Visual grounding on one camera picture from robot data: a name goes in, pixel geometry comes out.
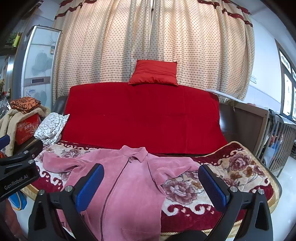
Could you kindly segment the brown wooden cabinet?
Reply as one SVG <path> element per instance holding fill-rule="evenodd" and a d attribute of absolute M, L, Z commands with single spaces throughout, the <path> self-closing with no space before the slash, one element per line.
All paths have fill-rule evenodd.
<path fill-rule="evenodd" d="M 219 105 L 220 127 L 226 140 L 241 143 L 255 156 L 259 137 L 263 132 L 263 120 L 267 116 L 268 109 L 231 99 L 221 103 Z"/>

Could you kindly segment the pink corduroy jacket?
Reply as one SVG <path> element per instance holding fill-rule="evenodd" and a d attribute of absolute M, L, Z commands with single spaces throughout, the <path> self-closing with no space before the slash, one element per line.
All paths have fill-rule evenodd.
<path fill-rule="evenodd" d="M 166 194 L 162 185 L 199 164 L 189 157 L 158 157 L 143 147 L 96 149 L 75 158 L 43 154 L 43 168 L 69 173 L 66 185 L 75 185 L 94 164 L 104 178 L 82 216 L 98 240 L 158 240 Z"/>

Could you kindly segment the window frame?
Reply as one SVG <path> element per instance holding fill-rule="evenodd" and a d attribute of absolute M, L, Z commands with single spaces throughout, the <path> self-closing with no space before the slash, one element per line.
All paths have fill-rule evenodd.
<path fill-rule="evenodd" d="M 295 123 L 295 65 L 280 43 L 277 40 L 275 40 L 275 43 L 281 71 L 280 114 Z"/>

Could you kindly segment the blue bag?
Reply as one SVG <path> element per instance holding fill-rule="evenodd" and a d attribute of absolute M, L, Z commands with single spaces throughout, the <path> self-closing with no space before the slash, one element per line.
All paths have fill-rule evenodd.
<path fill-rule="evenodd" d="M 18 191 L 9 197 L 12 208 L 16 211 L 25 209 L 27 200 L 21 191 Z"/>

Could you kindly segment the red pillow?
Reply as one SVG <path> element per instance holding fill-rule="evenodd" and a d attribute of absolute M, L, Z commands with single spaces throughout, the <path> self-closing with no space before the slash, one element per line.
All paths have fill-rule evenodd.
<path fill-rule="evenodd" d="M 130 85 L 155 83 L 178 86 L 177 62 L 137 60 Z"/>

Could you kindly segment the red sofa cover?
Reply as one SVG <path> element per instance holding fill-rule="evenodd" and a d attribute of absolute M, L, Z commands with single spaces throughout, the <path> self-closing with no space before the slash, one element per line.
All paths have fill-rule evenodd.
<path fill-rule="evenodd" d="M 218 97 L 183 85 L 107 82 L 70 89 L 62 140 L 152 154 L 209 154 L 226 145 Z"/>

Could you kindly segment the dotted cream curtain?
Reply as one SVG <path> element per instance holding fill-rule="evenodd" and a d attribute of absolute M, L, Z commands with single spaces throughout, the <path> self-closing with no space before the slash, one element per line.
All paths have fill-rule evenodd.
<path fill-rule="evenodd" d="M 53 100 L 79 84 L 128 82 L 138 60 L 176 62 L 178 84 L 246 96 L 254 30 L 232 1 L 62 1 L 53 27 Z"/>

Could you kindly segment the beige coat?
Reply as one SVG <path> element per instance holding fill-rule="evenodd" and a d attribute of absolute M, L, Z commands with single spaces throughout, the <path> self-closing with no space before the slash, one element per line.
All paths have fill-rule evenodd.
<path fill-rule="evenodd" d="M 21 121 L 38 114 L 40 117 L 45 118 L 49 115 L 50 109 L 40 105 L 39 107 L 33 109 L 31 112 L 23 114 L 16 109 L 10 109 L 5 116 L 1 118 L 1 137 L 8 135 L 10 137 L 10 143 L 5 147 L 5 154 L 10 157 L 13 155 L 15 137 L 16 137 L 16 127 Z"/>

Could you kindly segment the wooden baby crib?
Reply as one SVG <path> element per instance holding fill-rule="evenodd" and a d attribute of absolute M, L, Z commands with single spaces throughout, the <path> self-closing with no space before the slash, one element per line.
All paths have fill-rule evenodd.
<path fill-rule="evenodd" d="M 295 122 L 268 109 L 262 126 L 255 156 L 269 171 L 279 176 L 295 143 Z"/>

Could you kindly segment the display shelf with plants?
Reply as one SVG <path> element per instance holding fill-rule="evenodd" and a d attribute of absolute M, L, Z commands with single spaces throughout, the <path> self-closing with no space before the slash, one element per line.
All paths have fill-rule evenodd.
<path fill-rule="evenodd" d="M 12 32 L 6 44 L 1 48 L 1 94 L 11 97 L 13 68 L 22 32 Z"/>

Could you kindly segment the white patterned cushion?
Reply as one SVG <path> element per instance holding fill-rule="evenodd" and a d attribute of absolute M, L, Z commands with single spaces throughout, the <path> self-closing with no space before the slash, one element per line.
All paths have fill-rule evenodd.
<path fill-rule="evenodd" d="M 50 113 L 40 123 L 34 133 L 34 137 L 41 140 L 45 146 L 56 144 L 61 139 L 62 130 L 69 117 L 70 114 L 62 115 L 58 113 Z"/>

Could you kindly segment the orange black folded cloth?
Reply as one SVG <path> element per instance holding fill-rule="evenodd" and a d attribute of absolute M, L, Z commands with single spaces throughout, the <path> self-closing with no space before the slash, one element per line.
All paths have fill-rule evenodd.
<path fill-rule="evenodd" d="M 33 109 L 38 108 L 41 102 L 33 97 L 22 97 L 20 99 L 11 101 L 11 108 L 16 109 L 23 114 L 31 112 Z"/>

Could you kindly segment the red gift box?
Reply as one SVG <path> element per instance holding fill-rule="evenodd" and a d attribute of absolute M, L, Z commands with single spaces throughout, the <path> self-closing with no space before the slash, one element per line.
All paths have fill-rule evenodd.
<path fill-rule="evenodd" d="M 19 122 L 16 126 L 15 141 L 17 145 L 21 145 L 33 137 L 40 123 L 41 119 L 37 113 Z"/>

